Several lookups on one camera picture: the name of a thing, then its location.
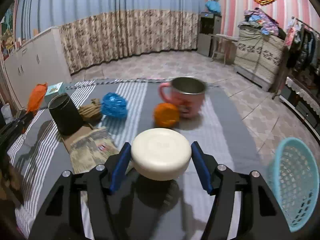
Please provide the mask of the turquoise plastic laundry basket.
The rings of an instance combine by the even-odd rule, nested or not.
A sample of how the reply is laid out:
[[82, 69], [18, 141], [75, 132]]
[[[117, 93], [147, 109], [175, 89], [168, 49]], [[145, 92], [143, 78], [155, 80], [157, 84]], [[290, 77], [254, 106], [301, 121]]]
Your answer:
[[308, 146], [294, 137], [283, 139], [268, 165], [267, 183], [290, 231], [300, 230], [312, 216], [319, 197], [318, 165]]

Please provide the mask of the crinkled snack wrapper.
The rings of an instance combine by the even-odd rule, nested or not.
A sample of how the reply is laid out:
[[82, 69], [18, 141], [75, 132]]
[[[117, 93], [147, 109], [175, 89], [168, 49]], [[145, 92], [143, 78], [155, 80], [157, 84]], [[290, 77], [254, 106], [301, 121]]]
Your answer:
[[88, 172], [97, 165], [104, 164], [110, 156], [118, 153], [106, 128], [94, 129], [71, 143], [69, 155], [73, 173]]

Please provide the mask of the grey striped tablecloth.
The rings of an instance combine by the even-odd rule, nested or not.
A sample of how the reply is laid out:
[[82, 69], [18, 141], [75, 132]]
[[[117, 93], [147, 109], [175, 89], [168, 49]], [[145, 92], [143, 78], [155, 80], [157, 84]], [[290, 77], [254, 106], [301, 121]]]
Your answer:
[[[129, 142], [133, 148], [133, 166], [147, 172], [146, 158], [160, 157], [168, 161], [177, 148], [168, 136], [156, 138], [153, 111], [161, 102], [156, 81], [83, 81], [68, 90], [76, 106], [108, 92], [123, 96], [128, 104], [125, 120], [103, 118], [117, 148]], [[198, 142], [203, 152], [234, 172], [248, 174], [253, 170], [265, 174], [265, 167], [255, 142], [233, 101], [225, 91], [209, 86], [199, 114], [182, 119], [176, 132], [189, 142]], [[24, 204], [15, 210], [18, 228], [28, 237], [35, 217], [60, 174], [72, 167], [55, 122], [47, 109], [36, 114], [27, 131], [18, 137], [9, 150], [13, 165], [22, 174]], [[183, 199], [156, 223], [152, 239], [199, 239], [204, 231], [213, 204], [213, 197], [202, 189], [193, 163], [177, 178]]]

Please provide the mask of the black cylindrical can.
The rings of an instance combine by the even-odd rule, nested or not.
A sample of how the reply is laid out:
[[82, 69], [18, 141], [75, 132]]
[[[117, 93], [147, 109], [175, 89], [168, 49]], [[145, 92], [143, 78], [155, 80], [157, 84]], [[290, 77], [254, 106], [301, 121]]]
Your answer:
[[84, 124], [83, 118], [67, 93], [54, 97], [49, 102], [48, 109], [63, 136], [72, 135]]

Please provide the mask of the low shelf with lace cover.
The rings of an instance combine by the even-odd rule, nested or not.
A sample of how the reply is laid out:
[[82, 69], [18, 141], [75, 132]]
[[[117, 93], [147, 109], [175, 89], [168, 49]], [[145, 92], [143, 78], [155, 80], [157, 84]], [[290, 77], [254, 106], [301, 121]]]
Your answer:
[[305, 85], [287, 77], [279, 92], [279, 100], [307, 127], [319, 142], [319, 101]]

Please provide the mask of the crumpled blue plastic bag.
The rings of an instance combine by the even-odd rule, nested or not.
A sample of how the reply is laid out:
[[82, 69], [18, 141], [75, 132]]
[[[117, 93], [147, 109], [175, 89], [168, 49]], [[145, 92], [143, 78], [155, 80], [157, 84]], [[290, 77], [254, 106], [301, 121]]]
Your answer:
[[116, 93], [107, 93], [101, 102], [101, 113], [117, 119], [125, 119], [128, 114], [127, 101]]

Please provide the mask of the light blue tissue box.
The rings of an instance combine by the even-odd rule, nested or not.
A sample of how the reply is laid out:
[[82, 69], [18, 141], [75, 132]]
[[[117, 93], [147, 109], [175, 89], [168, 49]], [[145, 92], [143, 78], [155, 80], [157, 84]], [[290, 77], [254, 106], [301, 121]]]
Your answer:
[[45, 102], [49, 103], [50, 100], [55, 98], [56, 96], [65, 93], [65, 84], [63, 82], [56, 83], [48, 87], [47, 92], [45, 94]]

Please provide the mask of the pink metal mug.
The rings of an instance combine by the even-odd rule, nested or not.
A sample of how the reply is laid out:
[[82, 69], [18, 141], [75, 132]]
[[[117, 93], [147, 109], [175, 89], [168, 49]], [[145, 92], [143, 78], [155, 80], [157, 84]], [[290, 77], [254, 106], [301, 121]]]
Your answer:
[[198, 115], [205, 98], [207, 85], [190, 76], [176, 77], [161, 83], [159, 96], [166, 102], [178, 107], [180, 116], [193, 118]]

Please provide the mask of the white low cabinet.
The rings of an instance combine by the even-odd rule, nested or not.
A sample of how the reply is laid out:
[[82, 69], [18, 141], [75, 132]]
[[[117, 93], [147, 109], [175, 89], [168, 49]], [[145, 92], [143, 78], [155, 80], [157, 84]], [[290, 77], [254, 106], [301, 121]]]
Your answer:
[[18, 109], [25, 108], [38, 83], [71, 82], [60, 29], [51, 27], [25, 42], [4, 61], [4, 75]]

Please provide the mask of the cloth covered cabinet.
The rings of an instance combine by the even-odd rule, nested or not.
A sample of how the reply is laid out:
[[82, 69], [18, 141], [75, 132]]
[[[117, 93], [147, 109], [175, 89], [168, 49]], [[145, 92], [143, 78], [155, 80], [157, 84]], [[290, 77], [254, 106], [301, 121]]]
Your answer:
[[280, 38], [242, 25], [236, 43], [234, 69], [267, 92], [279, 72], [283, 48], [284, 41]]

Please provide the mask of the small metal stool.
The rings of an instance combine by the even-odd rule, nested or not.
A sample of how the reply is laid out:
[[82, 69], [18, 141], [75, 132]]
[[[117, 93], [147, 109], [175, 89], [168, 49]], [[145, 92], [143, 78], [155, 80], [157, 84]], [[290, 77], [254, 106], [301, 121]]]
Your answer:
[[238, 37], [228, 36], [225, 34], [215, 34], [212, 36], [213, 51], [211, 59], [222, 58], [223, 64], [233, 64], [235, 61]]

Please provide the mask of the clothes rack with garments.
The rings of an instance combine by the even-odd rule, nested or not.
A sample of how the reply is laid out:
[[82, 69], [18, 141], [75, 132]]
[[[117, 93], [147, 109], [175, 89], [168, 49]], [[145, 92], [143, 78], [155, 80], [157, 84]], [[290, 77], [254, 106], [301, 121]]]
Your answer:
[[280, 96], [288, 77], [319, 102], [319, 32], [295, 16], [285, 37], [272, 98]]

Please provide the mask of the pile of folded clothes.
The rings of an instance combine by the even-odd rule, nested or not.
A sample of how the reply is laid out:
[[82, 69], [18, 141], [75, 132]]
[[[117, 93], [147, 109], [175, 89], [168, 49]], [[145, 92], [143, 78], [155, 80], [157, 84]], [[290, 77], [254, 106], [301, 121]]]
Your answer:
[[286, 33], [281, 29], [279, 23], [260, 8], [245, 10], [244, 20], [238, 27], [251, 27], [260, 30], [264, 35], [273, 35], [285, 40]]

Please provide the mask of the water dispenser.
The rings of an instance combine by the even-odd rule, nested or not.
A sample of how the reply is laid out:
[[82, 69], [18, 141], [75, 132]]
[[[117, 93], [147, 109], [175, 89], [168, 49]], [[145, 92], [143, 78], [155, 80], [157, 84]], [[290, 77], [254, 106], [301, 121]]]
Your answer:
[[197, 37], [197, 52], [203, 56], [212, 56], [214, 45], [217, 44], [215, 35], [221, 31], [220, 15], [213, 12], [200, 13], [199, 34]]

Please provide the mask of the blue bag on dispenser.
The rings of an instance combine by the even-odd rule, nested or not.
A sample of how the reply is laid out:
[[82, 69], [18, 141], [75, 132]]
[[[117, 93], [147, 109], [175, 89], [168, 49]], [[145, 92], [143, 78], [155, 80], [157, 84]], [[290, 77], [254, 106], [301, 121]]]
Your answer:
[[205, 6], [209, 12], [214, 13], [216, 15], [221, 14], [221, 5], [218, 1], [207, 1], [205, 3]]

